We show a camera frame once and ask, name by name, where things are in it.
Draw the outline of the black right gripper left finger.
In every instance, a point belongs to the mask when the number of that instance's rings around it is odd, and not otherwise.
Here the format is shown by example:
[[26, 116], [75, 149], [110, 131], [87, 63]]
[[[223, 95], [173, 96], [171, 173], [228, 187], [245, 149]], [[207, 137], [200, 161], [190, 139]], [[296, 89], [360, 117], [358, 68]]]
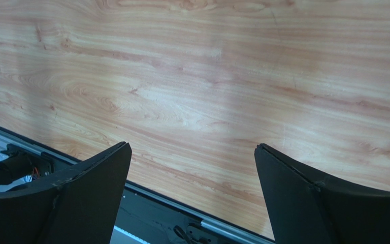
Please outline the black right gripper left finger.
[[131, 163], [129, 143], [0, 192], [0, 243], [109, 243]]

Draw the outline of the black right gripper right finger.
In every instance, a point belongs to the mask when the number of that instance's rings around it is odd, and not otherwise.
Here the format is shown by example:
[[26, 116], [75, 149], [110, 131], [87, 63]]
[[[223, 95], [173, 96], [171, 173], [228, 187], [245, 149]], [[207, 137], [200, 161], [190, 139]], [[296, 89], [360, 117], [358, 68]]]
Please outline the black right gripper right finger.
[[390, 191], [335, 177], [266, 144], [254, 157], [276, 243], [390, 243]]

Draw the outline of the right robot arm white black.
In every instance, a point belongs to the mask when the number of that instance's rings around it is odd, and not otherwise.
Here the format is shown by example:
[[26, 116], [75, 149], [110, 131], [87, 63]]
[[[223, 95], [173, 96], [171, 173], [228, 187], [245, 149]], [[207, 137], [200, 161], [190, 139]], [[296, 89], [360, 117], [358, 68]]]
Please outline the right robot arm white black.
[[[0, 192], [0, 243], [109, 243], [131, 163], [120, 142], [56, 173]], [[390, 192], [358, 185], [259, 144], [257, 173], [277, 243], [390, 243]], [[34, 171], [0, 161], [0, 185]]]

